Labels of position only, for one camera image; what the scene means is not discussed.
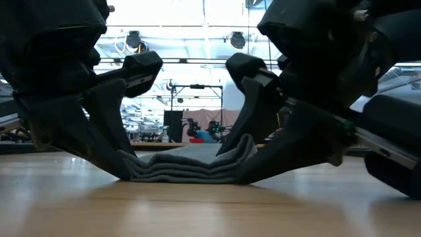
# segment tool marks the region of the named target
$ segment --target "wooden table surface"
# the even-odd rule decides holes
[[[419,236],[421,204],[361,158],[254,186],[142,184],[66,153],[0,156],[0,237]]]

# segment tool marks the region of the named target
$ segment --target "folded gray fabric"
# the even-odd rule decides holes
[[[257,152],[257,147],[250,135],[244,135],[235,149],[216,156],[220,146],[190,144],[141,157],[118,152],[132,173],[133,182],[233,183],[236,169]]]

